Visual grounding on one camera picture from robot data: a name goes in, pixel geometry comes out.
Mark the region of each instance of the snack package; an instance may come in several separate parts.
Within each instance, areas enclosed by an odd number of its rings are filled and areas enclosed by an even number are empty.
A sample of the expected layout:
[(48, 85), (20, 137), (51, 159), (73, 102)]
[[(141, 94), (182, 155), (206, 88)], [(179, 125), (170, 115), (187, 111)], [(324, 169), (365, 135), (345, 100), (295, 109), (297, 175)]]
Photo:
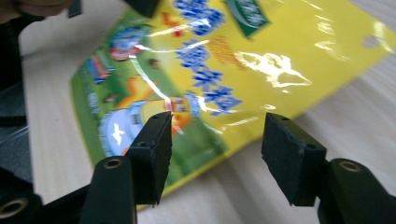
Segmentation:
[(346, 0), (163, 0), (152, 19), (128, 9), (71, 88), (92, 165), (173, 112), (168, 192), (259, 139), (266, 112), (296, 117), (395, 46)]

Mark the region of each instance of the table surface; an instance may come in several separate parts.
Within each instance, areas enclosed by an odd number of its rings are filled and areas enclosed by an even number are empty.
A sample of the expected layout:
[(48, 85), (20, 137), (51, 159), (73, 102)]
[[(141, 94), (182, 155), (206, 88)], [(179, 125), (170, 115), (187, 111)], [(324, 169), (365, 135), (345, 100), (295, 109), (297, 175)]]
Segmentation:
[[(396, 30), (396, 1), (354, 1)], [(88, 184), (92, 167), (74, 117), (69, 80), (125, 9), (84, 0), (84, 12), (21, 34), (35, 192), (45, 203)], [(383, 60), (296, 122), (329, 149), (327, 159), (366, 165), (396, 195), (396, 55)], [(138, 214), (139, 223), (318, 223), (315, 208), (289, 207), (255, 142)]]

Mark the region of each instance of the white bird graphic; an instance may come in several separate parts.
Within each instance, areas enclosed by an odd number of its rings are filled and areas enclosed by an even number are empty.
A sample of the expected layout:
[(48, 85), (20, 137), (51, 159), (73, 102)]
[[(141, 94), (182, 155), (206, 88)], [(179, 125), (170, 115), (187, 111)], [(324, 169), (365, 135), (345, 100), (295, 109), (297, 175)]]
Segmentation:
[(122, 140), (121, 135), (122, 134), (125, 134), (125, 132), (120, 130), (118, 123), (114, 123), (114, 133), (111, 135), (114, 137), (114, 139), (116, 139), (117, 145), (119, 145), (119, 146), (121, 145), (121, 140)]

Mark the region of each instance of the plastic wrapper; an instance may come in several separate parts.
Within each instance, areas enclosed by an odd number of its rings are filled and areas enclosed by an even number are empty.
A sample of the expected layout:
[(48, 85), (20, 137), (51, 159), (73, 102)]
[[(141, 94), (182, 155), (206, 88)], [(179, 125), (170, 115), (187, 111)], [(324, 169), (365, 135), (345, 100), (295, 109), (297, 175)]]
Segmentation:
[(395, 45), (345, 0), (161, 1), (152, 19), (128, 9), (78, 69), (76, 116), (95, 164), (172, 111), (167, 192), (259, 139), (266, 112), (294, 118)]

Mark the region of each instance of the metal screw hole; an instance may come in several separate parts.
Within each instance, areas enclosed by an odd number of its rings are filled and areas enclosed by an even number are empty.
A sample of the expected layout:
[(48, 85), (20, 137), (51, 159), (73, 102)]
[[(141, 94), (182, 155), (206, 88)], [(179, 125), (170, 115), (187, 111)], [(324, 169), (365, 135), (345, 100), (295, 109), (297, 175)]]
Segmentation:
[(13, 217), (21, 212), (28, 204), (27, 199), (16, 199), (0, 207), (0, 219)]
[(379, 39), (374, 35), (368, 35), (363, 39), (362, 44), (367, 49), (373, 49), (379, 45)]
[(107, 169), (113, 169), (113, 168), (119, 167), (120, 165), (121, 165), (121, 161), (119, 159), (113, 159), (111, 161), (105, 162), (105, 164), (104, 164), (104, 166)]
[(340, 161), (340, 166), (343, 167), (344, 169), (350, 171), (350, 172), (360, 172), (361, 168), (359, 167), (359, 165), (350, 162), (350, 161)]

